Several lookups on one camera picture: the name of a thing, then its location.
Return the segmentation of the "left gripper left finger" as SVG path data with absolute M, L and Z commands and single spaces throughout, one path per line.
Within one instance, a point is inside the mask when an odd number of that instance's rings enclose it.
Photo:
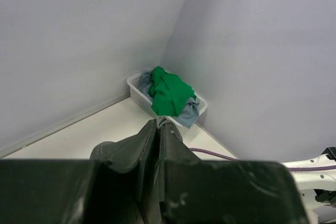
M 155 139 L 141 157 L 1 160 L 1 223 L 159 223 Z

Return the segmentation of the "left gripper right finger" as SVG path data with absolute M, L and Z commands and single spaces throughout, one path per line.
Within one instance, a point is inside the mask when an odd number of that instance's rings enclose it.
M 275 162 L 206 161 L 160 128 L 166 223 L 308 223 L 289 171 Z

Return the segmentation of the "grey green t shirt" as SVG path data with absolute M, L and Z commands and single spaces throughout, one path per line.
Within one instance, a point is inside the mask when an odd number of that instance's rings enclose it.
M 160 129 L 166 124 L 173 128 L 173 135 L 182 142 L 182 136 L 175 123 L 165 116 L 158 116 L 155 119 L 149 120 L 143 128 L 133 136 L 118 142 L 102 142 L 98 144 L 92 150 L 90 159 L 107 161 L 116 159 L 117 155 L 130 155 L 131 159 L 137 160 L 141 157 L 148 143 L 151 143 L 156 138 L 156 134 L 161 134 Z

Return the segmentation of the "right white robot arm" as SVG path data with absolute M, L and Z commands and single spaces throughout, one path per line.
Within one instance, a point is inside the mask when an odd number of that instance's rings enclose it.
M 318 223 L 315 209 L 335 208 L 335 147 L 326 148 L 318 157 L 283 165 L 295 180 L 310 222 Z

